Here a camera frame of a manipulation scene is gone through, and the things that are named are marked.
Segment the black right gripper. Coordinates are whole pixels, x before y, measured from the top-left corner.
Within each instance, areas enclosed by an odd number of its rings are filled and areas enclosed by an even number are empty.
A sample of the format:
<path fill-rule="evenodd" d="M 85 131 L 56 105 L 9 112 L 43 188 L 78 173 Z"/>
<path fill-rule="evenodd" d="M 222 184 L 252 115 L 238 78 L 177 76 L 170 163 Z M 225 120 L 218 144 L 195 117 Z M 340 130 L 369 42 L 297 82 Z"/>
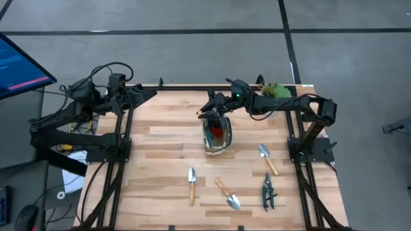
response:
<path fill-rule="evenodd" d="M 225 96 L 223 93 L 216 93 L 213 90 L 208 92 L 209 100 L 205 104 L 205 112 L 198 115 L 199 119 L 217 119 L 221 129 L 227 128 L 225 114 L 239 109 L 240 102 L 232 97 Z"/>

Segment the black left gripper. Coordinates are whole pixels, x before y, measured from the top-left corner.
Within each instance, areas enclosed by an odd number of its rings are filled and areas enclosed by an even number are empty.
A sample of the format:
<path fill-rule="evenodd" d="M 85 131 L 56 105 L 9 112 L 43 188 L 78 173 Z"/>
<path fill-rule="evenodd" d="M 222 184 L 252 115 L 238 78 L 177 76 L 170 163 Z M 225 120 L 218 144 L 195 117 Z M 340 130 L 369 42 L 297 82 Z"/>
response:
<path fill-rule="evenodd" d="M 106 94 L 105 110 L 120 116 L 126 110 L 137 108 L 156 95 L 156 90 L 144 89 L 141 84 L 136 84 L 124 93 L 118 95 Z"/>

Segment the round steel scoop wooden handle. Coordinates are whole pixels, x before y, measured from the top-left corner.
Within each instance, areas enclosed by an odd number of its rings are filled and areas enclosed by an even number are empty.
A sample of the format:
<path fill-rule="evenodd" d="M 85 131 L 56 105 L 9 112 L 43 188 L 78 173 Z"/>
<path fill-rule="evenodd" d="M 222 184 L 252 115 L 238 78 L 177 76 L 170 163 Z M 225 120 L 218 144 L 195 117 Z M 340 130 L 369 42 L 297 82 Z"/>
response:
<path fill-rule="evenodd" d="M 269 158 L 269 155 L 270 155 L 269 149 L 264 144 L 259 144 L 258 145 L 258 151 L 259 151 L 260 156 L 263 157 L 266 160 L 266 162 L 267 162 L 269 168 L 271 169 L 271 171 L 273 172 L 273 174 L 275 176 L 277 176 L 279 173 L 278 173 L 277 169 L 275 168 L 273 162 Z"/>

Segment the narrow steel trowel wooden handle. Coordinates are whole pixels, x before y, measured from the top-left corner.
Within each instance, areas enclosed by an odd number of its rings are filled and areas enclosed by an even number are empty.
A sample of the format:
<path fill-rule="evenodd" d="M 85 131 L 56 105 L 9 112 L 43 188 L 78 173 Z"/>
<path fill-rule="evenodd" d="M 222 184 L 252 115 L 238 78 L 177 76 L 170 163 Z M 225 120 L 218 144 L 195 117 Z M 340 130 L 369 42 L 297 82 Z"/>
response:
<path fill-rule="evenodd" d="M 195 202 L 195 182 L 197 180 L 197 176 L 193 167 L 189 169 L 188 172 L 188 181 L 190 182 L 190 197 L 189 197 L 189 205 L 194 206 Z"/>

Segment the pointed steel trowel wooden handle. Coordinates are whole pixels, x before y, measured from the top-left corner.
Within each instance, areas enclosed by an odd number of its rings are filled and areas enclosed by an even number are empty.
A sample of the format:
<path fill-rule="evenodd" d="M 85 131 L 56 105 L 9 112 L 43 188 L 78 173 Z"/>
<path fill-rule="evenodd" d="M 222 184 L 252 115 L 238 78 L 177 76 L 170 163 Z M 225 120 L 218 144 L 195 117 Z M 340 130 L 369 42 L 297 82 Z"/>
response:
<path fill-rule="evenodd" d="M 219 178 L 215 178 L 216 185 L 226 196 L 227 204 L 234 210 L 241 210 L 241 203 L 235 194 L 231 194 Z"/>

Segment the green pruning shears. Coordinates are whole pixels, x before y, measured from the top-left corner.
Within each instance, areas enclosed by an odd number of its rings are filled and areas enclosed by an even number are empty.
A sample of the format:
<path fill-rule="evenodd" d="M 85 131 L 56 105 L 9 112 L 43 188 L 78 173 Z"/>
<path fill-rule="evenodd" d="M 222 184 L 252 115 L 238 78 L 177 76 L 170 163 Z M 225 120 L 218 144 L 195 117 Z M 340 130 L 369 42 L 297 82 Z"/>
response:
<path fill-rule="evenodd" d="M 267 212 L 268 208 L 275 209 L 274 198 L 277 194 L 274 193 L 270 173 L 266 174 L 265 181 L 262 187 L 263 208 Z"/>

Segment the beige green canvas gardening bag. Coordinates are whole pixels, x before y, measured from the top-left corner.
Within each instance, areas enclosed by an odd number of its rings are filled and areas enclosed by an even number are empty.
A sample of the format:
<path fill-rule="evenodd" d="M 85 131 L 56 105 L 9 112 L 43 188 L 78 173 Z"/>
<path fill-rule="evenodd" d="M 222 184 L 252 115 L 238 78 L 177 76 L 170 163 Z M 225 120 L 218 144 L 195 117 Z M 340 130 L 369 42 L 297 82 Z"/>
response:
<path fill-rule="evenodd" d="M 212 126 L 220 127 L 217 119 L 201 119 L 204 150 L 206 155 L 220 155 L 223 153 L 232 142 L 232 126 L 231 120 L 225 116 L 227 128 L 223 129 L 224 135 L 221 138 L 216 138 L 212 135 L 210 128 Z"/>

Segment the green plant in patterned pot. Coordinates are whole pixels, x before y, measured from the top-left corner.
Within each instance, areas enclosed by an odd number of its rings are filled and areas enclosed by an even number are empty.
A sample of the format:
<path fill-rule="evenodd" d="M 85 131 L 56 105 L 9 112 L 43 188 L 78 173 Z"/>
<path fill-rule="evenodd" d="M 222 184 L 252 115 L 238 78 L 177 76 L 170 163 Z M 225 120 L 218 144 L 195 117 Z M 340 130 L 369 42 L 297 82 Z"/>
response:
<path fill-rule="evenodd" d="M 292 96 L 291 92 L 283 85 L 277 83 L 268 83 L 262 89 L 261 93 L 267 98 L 289 98 Z"/>

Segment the white paper sheet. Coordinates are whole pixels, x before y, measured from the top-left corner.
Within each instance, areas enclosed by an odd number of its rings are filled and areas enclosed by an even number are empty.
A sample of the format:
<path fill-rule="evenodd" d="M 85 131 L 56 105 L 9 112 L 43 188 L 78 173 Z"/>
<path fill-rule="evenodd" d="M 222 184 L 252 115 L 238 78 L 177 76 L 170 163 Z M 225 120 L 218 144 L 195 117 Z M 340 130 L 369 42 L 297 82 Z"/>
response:
<path fill-rule="evenodd" d="M 69 158 L 80 161 L 83 164 L 86 163 L 85 161 L 86 156 L 87 156 L 86 151 L 77 151 L 77 152 L 74 152 L 68 155 Z M 62 170 L 62 178 L 64 182 L 64 192 L 66 194 L 71 194 L 83 188 L 83 183 L 85 179 L 83 176 L 70 173 L 66 170 Z"/>

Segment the computer monitor blue screen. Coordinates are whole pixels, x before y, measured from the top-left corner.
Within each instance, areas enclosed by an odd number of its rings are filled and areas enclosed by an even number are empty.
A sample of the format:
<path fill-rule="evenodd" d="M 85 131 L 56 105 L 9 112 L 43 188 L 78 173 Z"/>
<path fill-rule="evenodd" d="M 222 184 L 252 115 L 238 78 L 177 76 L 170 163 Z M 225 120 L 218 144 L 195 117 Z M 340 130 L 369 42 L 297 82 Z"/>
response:
<path fill-rule="evenodd" d="M 0 32 L 0 100 L 56 82 L 50 72 Z"/>

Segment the grey box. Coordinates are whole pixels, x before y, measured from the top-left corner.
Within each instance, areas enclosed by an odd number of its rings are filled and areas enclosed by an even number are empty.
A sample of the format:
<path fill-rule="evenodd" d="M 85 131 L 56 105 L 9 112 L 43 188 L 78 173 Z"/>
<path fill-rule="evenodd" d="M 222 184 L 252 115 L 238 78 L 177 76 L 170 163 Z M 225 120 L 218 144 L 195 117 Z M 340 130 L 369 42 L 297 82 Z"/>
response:
<path fill-rule="evenodd" d="M 30 119 L 41 116 L 44 95 L 29 91 L 0 100 L 0 169 L 37 160 Z"/>

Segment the black computer mouse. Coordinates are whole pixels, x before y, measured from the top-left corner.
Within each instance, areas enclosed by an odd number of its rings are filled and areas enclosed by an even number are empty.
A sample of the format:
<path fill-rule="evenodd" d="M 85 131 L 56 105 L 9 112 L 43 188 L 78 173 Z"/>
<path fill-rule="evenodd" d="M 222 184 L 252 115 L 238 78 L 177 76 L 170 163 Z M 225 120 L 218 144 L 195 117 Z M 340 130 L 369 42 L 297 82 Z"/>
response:
<path fill-rule="evenodd" d="M 14 231 L 32 231 L 38 214 L 36 205 L 26 205 L 15 219 Z"/>

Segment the black stand leg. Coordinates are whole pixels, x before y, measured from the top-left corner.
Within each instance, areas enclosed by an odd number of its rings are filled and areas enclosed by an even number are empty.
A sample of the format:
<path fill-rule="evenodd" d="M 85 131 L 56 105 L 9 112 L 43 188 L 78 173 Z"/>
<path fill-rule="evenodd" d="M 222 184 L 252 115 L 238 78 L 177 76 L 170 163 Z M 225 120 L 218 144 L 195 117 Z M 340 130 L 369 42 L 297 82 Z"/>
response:
<path fill-rule="evenodd" d="M 400 119 L 394 123 L 382 126 L 383 133 L 399 132 L 411 136 L 411 116 Z"/>

